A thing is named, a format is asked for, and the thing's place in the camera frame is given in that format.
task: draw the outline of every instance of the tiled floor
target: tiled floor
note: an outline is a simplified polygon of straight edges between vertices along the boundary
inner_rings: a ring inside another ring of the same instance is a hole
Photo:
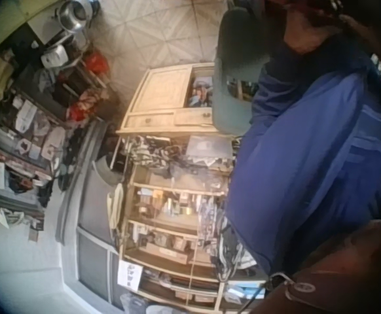
[[[213,61],[225,0],[100,0],[90,35],[128,106],[148,68]]]

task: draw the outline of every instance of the blue jacket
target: blue jacket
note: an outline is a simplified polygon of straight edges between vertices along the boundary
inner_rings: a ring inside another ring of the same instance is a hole
[[[266,273],[293,273],[320,244],[381,219],[381,76],[341,35],[265,65],[226,213]]]

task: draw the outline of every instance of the red bag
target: red bag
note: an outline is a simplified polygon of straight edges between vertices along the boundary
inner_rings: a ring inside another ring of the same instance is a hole
[[[109,64],[106,58],[97,50],[93,51],[84,60],[86,68],[96,75],[109,71]]]

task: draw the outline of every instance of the metal pot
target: metal pot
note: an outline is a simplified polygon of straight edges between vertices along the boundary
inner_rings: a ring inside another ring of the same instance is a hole
[[[82,30],[93,17],[89,0],[68,0],[56,13],[61,26],[70,33]]]

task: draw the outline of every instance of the red object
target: red object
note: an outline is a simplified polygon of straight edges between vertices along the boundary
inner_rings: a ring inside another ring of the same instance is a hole
[[[87,70],[90,70],[96,75],[109,71],[109,64],[107,63],[106,58],[97,50],[87,56],[84,62]]]

